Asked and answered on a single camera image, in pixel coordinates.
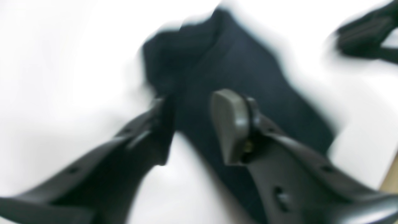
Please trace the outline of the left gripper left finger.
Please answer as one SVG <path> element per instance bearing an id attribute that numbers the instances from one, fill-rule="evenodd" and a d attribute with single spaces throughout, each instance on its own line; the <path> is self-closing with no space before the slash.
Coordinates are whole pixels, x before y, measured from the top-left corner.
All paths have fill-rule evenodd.
<path id="1" fill-rule="evenodd" d="M 168 160 L 174 135 L 172 96 L 127 123 L 33 189 L 1 198 L 1 217 L 18 224 L 125 224 L 146 174 Z"/>

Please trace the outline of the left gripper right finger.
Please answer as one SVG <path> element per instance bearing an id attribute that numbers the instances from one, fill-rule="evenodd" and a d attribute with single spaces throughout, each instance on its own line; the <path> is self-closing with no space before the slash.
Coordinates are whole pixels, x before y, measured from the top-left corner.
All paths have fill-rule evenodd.
<path id="1" fill-rule="evenodd" d="M 250 97 L 222 89 L 211 115 L 227 166 L 249 171 L 270 224 L 393 224 L 397 194 L 355 181 L 287 136 Z"/>

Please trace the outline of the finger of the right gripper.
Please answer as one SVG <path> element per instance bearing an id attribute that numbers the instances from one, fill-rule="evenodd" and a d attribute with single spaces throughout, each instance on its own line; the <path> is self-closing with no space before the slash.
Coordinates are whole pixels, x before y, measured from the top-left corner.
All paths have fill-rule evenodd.
<path id="1" fill-rule="evenodd" d="M 382 43 L 398 26 L 398 3 L 371 11 L 337 29 L 336 48 L 346 56 L 381 59 L 397 64 L 398 50 Z"/>

